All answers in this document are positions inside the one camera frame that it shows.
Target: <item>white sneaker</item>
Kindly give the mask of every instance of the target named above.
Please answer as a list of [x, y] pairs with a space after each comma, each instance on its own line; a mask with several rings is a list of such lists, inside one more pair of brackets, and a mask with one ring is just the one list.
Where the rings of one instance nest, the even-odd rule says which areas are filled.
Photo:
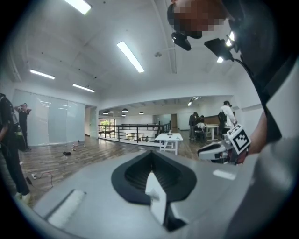
[[25, 203], [25, 204], [28, 204], [29, 201], [30, 201], [30, 197], [31, 197], [31, 194], [28, 193], [27, 195], [23, 195], [22, 196], [22, 201]]
[[22, 198], [22, 193], [17, 192], [14, 197], [17, 198], [17, 199], [21, 199]]

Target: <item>ceiling light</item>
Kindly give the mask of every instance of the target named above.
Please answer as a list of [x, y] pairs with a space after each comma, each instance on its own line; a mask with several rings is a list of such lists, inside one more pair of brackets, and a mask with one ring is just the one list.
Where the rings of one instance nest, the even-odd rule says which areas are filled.
[[235, 35], [234, 35], [233, 32], [231, 32], [231, 33], [229, 34], [229, 38], [230, 38], [232, 41], [235, 40]]
[[230, 46], [232, 45], [232, 43], [230, 42], [229, 39], [227, 40], [226, 45], [227, 45], [228, 47], [230, 47]]
[[71, 4], [74, 8], [76, 8], [80, 13], [86, 14], [92, 8], [89, 4], [87, 4], [83, 0], [65, 0], [67, 3]]
[[217, 62], [218, 62], [218, 63], [222, 63], [222, 62], [223, 62], [223, 58], [222, 58], [222, 57], [219, 57], [218, 60], [217, 60]]
[[32, 69], [30, 69], [30, 72], [31, 72], [31, 73], [33, 73], [33, 74], [37, 74], [37, 75], [40, 75], [40, 76], [43, 76], [43, 77], [50, 78], [50, 79], [52, 79], [52, 80], [54, 80], [54, 79], [55, 79], [55, 77], [54, 77], [54, 76], [50, 76], [50, 75], [47, 75], [47, 74], [41, 73], [41, 72], [39, 72], [39, 71], [36, 71], [36, 70], [32, 70]]
[[139, 73], [144, 72], [144, 69], [137, 61], [136, 57], [133, 55], [129, 47], [125, 44], [125, 42], [120, 42], [117, 44], [118, 48], [121, 49], [123, 54], [129, 59], [129, 61], [133, 64], [133, 66], [138, 70]]
[[78, 84], [73, 84], [73, 86], [75, 86], [75, 87], [77, 87], [77, 88], [80, 88], [80, 89], [82, 89], [82, 90], [86, 90], [86, 91], [94, 92], [94, 90], [91, 90], [91, 89], [89, 89], [89, 88], [80, 86], [80, 85], [78, 85]]

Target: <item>railing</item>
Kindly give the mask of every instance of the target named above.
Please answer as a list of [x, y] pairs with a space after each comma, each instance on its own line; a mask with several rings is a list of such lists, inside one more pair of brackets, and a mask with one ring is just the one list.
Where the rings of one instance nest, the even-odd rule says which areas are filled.
[[171, 122], [165, 125], [159, 124], [123, 124], [123, 125], [99, 125], [99, 135], [105, 138], [120, 140], [155, 142], [155, 138], [161, 133], [168, 133]]

